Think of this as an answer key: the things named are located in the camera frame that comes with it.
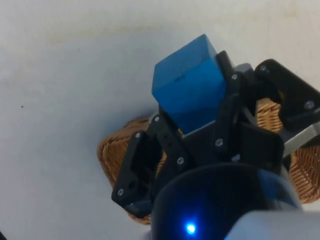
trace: wicker basket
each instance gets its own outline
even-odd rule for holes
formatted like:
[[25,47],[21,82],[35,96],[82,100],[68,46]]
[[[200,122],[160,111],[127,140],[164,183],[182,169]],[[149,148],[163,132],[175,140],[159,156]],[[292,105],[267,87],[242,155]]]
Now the wicker basket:
[[[273,132],[278,132],[282,128],[282,123],[278,118],[280,106],[269,100],[262,100],[258,108],[258,124],[260,127]],[[142,118],[127,123],[123,129],[104,138],[98,146],[97,157],[101,166],[109,179],[112,187],[116,179],[125,156],[128,141],[134,132],[146,130],[148,119]],[[293,185],[302,203],[312,203],[320,197],[320,147],[310,147],[299,149],[291,155],[292,163],[290,175]],[[163,156],[159,168],[161,168],[165,156]],[[150,216],[139,219],[129,214],[138,223],[149,224]]]

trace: white table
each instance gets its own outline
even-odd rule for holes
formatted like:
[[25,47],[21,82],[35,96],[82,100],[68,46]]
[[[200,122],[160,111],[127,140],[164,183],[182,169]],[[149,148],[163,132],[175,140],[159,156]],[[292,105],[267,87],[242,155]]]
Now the white table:
[[316,0],[0,0],[0,230],[142,239],[96,147],[155,108],[154,65],[206,33],[235,64],[274,58],[320,88],[319,12]]

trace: blue block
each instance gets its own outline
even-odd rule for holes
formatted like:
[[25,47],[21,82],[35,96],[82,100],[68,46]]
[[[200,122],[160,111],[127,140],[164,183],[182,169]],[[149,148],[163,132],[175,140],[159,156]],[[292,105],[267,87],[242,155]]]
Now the blue block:
[[154,67],[152,95],[187,134],[217,118],[226,82],[203,34]]

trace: black plastic part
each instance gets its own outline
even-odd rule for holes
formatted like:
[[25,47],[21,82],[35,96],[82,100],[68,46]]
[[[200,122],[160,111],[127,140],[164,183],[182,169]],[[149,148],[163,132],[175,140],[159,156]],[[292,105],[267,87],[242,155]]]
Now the black plastic part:
[[[224,162],[229,162],[236,152],[235,136],[239,112],[239,95],[234,94],[221,100],[211,144],[217,156]],[[217,141],[222,141],[222,144],[216,144]]]
[[111,199],[138,218],[150,214],[149,184],[155,178],[161,157],[162,148],[155,136],[144,131],[133,134]]
[[255,71],[280,92],[279,118],[288,130],[303,129],[320,120],[320,94],[312,86],[273,59],[262,62]]
[[288,209],[300,210],[301,204],[283,177],[244,164],[215,164],[188,171],[162,189],[154,202],[151,238],[223,240],[248,212]]
[[239,126],[240,162],[280,174],[284,154],[282,138],[258,126]]
[[158,192],[181,173],[196,167],[196,162],[187,151],[178,130],[171,126],[163,115],[157,115],[154,123],[157,139],[166,154],[166,160],[150,188],[150,198],[153,201]]

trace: white surface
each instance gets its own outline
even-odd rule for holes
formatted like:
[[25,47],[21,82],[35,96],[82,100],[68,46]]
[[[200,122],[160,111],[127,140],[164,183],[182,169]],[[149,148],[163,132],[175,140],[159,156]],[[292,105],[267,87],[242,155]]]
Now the white surface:
[[318,212],[250,212],[225,240],[318,240],[319,222]]
[[155,63],[206,33],[235,64],[275,58],[320,88],[319,12],[317,0],[0,0],[0,230],[141,239],[96,147],[154,109]]

